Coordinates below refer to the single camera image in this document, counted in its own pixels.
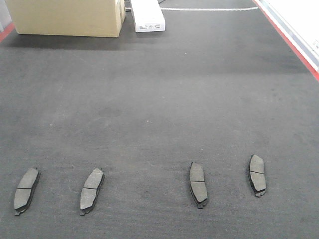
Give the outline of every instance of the brake pad slot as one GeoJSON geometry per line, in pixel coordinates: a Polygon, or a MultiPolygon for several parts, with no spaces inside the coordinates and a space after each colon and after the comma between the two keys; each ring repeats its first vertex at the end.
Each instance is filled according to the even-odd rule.
{"type": "Polygon", "coordinates": [[[19,216],[30,206],[40,173],[37,168],[30,168],[22,177],[14,195],[15,215],[19,216]]]}
{"type": "Polygon", "coordinates": [[[198,208],[203,209],[208,200],[203,168],[198,163],[192,162],[189,177],[191,194],[198,208]]]}
{"type": "Polygon", "coordinates": [[[252,155],[249,163],[249,180],[256,197],[261,197],[266,192],[266,179],[264,160],[257,155],[252,155]]]}
{"type": "Polygon", "coordinates": [[[94,208],[104,177],[104,173],[96,168],[86,179],[81,192],[80,215],[84,216],[94,208]]]}

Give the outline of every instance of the red strip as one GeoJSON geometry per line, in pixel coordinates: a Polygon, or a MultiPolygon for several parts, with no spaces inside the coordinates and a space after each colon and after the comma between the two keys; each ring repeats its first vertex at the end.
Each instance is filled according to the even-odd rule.
{"type": "Polygon", "coordinates": [[[3,32],[0,33],[0,43],[12,32],[14,24],[10,23],[3,32]]]}
{"type": "Polygon", "coordinates": [[[310,63],[305,59],[305,57],[300,53],[300,51],[289,41],[289,39],[285,36],[285,34],[280,31],[280,29],[276,26],[276,24],[270,19],[270,17],[264,12],[262,9],[262,6],[260,6],[255,0],[253,2],[259,7],[259,9],[263,12],[263,14],[266,16],[268,21],[273,25],[273,27],[276,29],[276,31],[281,35],[281,37],[284,39],[284,41],[290,46],[290,48],[293,50],[293,52],[299,57],[301,62],[308,68],[308,70],[313,74],[313,76],[319,81],[319,72],[317,72],[310,63]]]}

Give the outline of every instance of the cardboard box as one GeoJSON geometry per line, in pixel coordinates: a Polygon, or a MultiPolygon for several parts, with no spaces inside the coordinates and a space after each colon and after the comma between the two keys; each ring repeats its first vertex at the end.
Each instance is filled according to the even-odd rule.
{"type": "Polygon", "coordinates": [[[165,31],[165,18],[157,0],[131,0],[135,32],[165,31]]]}
{"type": "Polygon", "coordinates": [[[19,34],[118,37],[124,0],[5,0],[19,34]]]}

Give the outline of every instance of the white wall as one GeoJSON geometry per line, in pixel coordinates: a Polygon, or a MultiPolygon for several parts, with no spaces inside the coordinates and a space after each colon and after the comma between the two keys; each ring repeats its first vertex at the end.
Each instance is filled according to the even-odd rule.
{"type": "Polygon", "coordinates": [[[4,0],[0,0],[0,32],[2,32],[11,22],[11,17],[6,8],[4,0]]]}
{"type": "Polygon", "coordinates": [[[267,0],[319,55],[319,0],[267,0]]]}
{"type": "Polygon", "coordinates": [[[255,0],[319,72],[319,0],[255,0]]]}

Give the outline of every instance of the brake pad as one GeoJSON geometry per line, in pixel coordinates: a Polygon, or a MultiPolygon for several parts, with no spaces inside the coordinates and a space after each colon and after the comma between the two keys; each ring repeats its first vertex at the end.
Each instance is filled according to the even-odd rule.
{"type": "Polygon", "coordinates": [[[190,191],[199,209],[207,204],[207,189],[204,180],[203,168],[196,162],[190,166],[190,191]]]}
{"type": "Polygon", "coordinates": [[[86,179],[81,192],[80,215],[84,216],[94,208],[104,177],[104,173],[96,168],[86,179]]]}
{"type": "Polygon", "coordinates": [[[249,179],[256,197],[261,197],[266,191],[264,173],[264,160],[257,155],[252,155],[249,163],[249,179]]]}
{"type": "Polygon", "coordinates": [[[16,216],[19,216],[20,213],[23,213],[30,206],[39,178],[40,173],[37,168],[30,168],[22,177],[14,195],[16,216]]]}

